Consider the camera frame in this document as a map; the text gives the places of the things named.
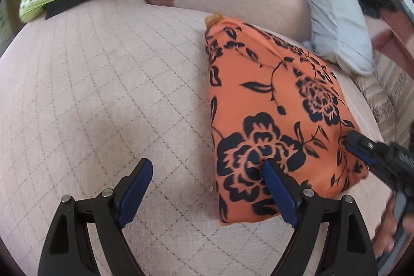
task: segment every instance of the gray pillow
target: gray pillow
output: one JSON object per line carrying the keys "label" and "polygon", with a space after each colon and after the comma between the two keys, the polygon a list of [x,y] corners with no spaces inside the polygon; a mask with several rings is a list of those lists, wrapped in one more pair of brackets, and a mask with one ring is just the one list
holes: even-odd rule
{"label": "gray pillow", "polygon": [[368,28],[358,0],[308,0],[313,52],[345,72],[369,76],[374,71]]}

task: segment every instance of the human hand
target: human hand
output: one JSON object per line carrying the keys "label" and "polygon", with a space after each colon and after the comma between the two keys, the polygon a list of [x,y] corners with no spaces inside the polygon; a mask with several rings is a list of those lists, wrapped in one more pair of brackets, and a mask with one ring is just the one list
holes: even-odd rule
{"label": "human hand", "polygon": [[[394,218],[395,198],[392,197],[387,202],[387,207],[382,214],[381,223],[375,230],[372,240],[375,257],[380,257],[384,252],[390,252],[394,248],[394,234],[397,232],[398,222]],[[404,216],[402,226],[412,235],[414,234],[414,214]]]}

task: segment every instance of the gray handle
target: gray handle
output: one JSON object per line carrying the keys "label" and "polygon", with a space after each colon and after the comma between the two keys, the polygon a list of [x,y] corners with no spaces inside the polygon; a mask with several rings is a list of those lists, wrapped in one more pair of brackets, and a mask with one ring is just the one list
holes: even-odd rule
{"label": "gray handle", "polygon": [[394,235],[394,248],[391,252],[385,252],[377,259],[378,276],[384,276],[396,262],[402,246],[406,242],[409,234],[402,227],[402,217],[406,213],[407,199],[402,192],[395,196],[394,217],[398,221],[397,232]]}

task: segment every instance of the metal screw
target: metal screw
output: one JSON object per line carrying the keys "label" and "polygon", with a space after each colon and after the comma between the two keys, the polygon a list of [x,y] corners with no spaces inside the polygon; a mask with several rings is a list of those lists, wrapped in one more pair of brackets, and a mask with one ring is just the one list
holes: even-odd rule
{"label": "metal screw", "polygon": [[349,204],[353,203],[353,197],[351,197],[350,195],[344,195],[344,200]]}
{"label": "metal screw", "polygon": [[304,195],[306,195],[307,197],[313,197],[315,195],[315,192],[313,191],[313,189],[304,189]]}
{"label": "metal screw", "polygon": [[102,196],[107,198],[107,197],[110,197],[112,193],[113,193],[113,189],[104,189],[102,191]]}
{"label": "metal screw", "polygon": [[70,201],[70,198],[71,198],[71,196],[70,196],[70,195],[63,195],[63,196],[61,197],[61,201],[62,201],[64,204],[66,204],[66,203],[68,203],[68,202]]}

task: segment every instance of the orange pillow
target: orange pillow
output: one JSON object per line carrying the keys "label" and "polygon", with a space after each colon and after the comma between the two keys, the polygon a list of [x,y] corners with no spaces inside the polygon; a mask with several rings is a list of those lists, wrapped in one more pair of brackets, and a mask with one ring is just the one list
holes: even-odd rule
{"label": "orange pillow", "polygon": [[237,19],[208,23],[210,106],[219,218],[257,222],[277,214],[261,173],[265,158],[322,197],[368,174],[344,146],[358,127],[334,73],[306,49]]}

